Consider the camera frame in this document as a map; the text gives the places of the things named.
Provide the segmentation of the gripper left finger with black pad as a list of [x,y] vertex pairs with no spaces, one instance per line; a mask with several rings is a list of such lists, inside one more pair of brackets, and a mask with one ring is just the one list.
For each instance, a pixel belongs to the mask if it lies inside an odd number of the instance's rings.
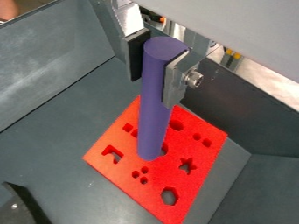
[[132,0],[111,0],[111,6],[128,78],[136,81],[141,77],[144,43],[151,38],[151,31],[144,26],[139,5]]

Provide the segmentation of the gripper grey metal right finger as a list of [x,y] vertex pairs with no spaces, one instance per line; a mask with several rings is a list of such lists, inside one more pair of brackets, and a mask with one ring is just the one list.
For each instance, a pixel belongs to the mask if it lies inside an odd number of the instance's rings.
[[183,42],[188,49],[171,60],[164,70],[163,105],[168,109],[183,99],[187,87],[196,88],[201,84],[197,67],[211,48],[211,40],[191,30],[184,32]]

